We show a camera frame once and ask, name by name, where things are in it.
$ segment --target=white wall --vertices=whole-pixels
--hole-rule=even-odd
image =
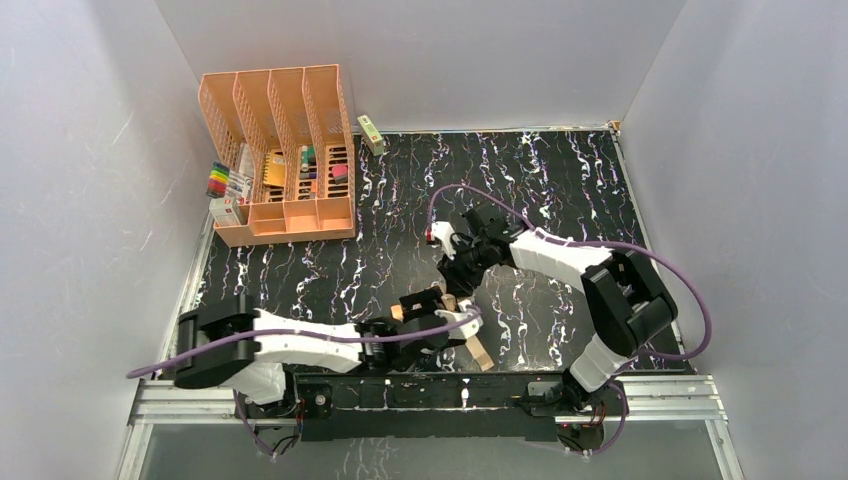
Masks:
[[[156,1],[198,78],[339,63],[384,131],[621,119],[684,3]]]
[[[215,152],[152,1],[0,14],[0,478],[114,478]]]
[[[622,126],[654,247],[712,307],[698,365],[749,478],[848,476],[846,112],[848,4],[691,0]]]

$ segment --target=black marble table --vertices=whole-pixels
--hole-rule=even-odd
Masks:
[[[230,249],[215,236],[199,301],[249,293],[275,314],[334,324],[388,315],[399,296],[441,279],[440,249],[424,239],[426,210],[430,194],[451,183],[488,191],[563,237],[644,243],[608,131],[401,134],[386,142],[379,158],[357,145],[355,238]],[[448,192],[436,218],[464,231],[460,215],[484,201]],[[582,294],[543,275],[498,267],[475,297],[484,319],[478,337],[495,371],[561,369],[594,333]],[[652,346],[677,351],[670,329]],[[465,347],[443,352],[436,367],[479,370]],[[634,367],[684,365],[642,358]]]

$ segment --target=floor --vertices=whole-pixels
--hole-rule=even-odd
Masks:
[[[440,250],[427,246],[423,233],[430,193],[451,183],[490,191],[560,236],[644,245],[609,131],[400,134],[386,141],[379,158],[357,142],[355,238],[230,249],[216,236],[199,300],[249,293],[278,315],[334,324],[388,315],[399,296],[440,279]],[[460,215],[480,201],[468,191],[448,193],[436,203],[436,217],[464,230]],[[490,271],[476,303],[485,321],[478,337],[495,371],[562,369],[594,332],[581,294],[531,272]],[[678,348],[670,329],[652,347]],[[465,347],[444,352],[436,366],[479,370]],[[685,365],[642,358],[634,368]]]

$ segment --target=yellow notepad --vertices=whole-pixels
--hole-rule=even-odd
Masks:
[[[286,159],[280,153],[268,154],[262,172],[262,183],[271,187],[286,186]]]

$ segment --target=orange desk organizer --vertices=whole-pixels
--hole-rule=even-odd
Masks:
[[[338,65],[210,73],[198,100],[221,163],[239,169],[243,144],[253,157],[246,225],[215,231],[230,247],[350,238],[354,222],[354,150]],[[300,180],[300,147],[313,145],[317,175]],[[265,159],[280,152],[286,187],[262,184]],[[332,166],[347,166],[346,188],[330,180]],[[315,198],[298,199],[308,187]]]

